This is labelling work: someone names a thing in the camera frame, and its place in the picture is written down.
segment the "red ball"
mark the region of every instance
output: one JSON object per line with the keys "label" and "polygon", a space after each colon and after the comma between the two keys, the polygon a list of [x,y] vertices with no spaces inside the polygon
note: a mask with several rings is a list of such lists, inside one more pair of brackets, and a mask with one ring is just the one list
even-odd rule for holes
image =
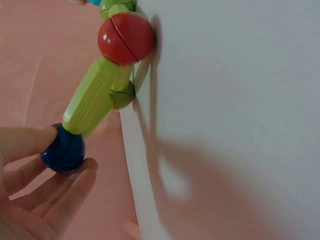
{"label": "red ball", "polygon": [[111,62],[127,66],[146,58],[153,50],[155,35],[151,24],[135,12],[108,18],[98,32],[101,54]]}

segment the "hand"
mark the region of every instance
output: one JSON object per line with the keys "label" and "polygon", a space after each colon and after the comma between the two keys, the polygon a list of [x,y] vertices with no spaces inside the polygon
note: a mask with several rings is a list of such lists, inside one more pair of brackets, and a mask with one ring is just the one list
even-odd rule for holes
{"label": "hand", "polygon": [[[9,200],[46,169],[39,153],[56,134],[53,127],[0,127],[0,239],[60,240],[91,191],[98,164],[87,158],[73,174],[56,173],[30,194]],[[4,171],[28,156],[24,165]]]}
{"label": "hand", "polygon": [[66,0],[68,3],[74,4],[74,5],[86,5],[86,0]]}

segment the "pink fabric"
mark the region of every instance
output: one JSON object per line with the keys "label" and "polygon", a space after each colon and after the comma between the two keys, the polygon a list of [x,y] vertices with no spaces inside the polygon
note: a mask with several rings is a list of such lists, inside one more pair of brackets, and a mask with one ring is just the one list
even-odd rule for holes
{"label": "pink fabric", "polygon": [[[76,87],[100,56],[101,23],[98,7],[91,4],[0,0],[0,126],[62,121]],[[99,163],[97,182],[64,239],[130,239],[123,223],[136,214],[118,113],[88,138],[87,156]],[[46,170],[17,196],[52,174]]]}

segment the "blue ball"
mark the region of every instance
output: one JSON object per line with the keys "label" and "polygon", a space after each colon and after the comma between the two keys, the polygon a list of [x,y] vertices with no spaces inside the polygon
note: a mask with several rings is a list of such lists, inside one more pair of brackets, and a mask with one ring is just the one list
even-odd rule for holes
{"label": "blue ball", "polygon": [[41,153],[41,159],[48,168],[57,173],[70,173],[84,161],[86,145],[81,135],[66,131],[62,123],[52,125],[57,130],[53,143]]}
{"label": "blue ball", "polygon": [[94,5],[97,5],[97,6],[99,6],[100,5],[100,3],[101,3],[101,0],[87,0],[89,3],[92,3],[92,4],[94,4]]}

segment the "magnetic toy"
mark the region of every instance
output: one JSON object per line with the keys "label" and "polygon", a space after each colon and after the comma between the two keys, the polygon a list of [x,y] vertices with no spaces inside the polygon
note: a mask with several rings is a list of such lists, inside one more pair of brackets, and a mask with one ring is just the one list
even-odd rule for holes
{"label": "magnetic toy", "polygon": [[135,63],[148,57],[155,44],[151,24],[134,12],[132,0],[88,0],[99,5],[104,20],[98,31],[101,57],[89,67],[76,89],[62,123],[53,125],[57,136],[41,153],[42,161],[58,173],[75,171],[83,162],[89,137],[112,110],[135,97],[130,81]]}

